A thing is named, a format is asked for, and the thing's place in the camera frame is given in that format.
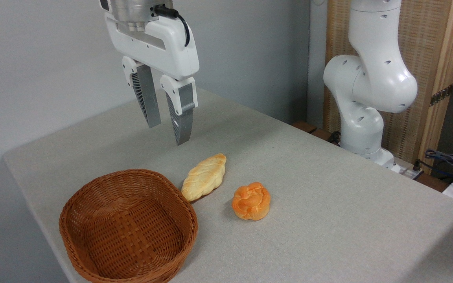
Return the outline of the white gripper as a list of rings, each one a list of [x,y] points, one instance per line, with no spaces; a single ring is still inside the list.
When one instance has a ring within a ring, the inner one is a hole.
[[[109,13],[105,14],[105,21],[113,45],[125,55],[122,58],[125,78],[133,88],[149,128],[161,124],[151,72],[154,68],[165,74],[160,84],[166,92],[176,143],[179,146],[187,142],[193,126],[193,110],[198,106],[195,80],[191,77],[199,70],[193,33],[190,32],[189,44],[185,46],[186,33],[180,20],[160,17],[147,22],[144,32],[129,31]]]

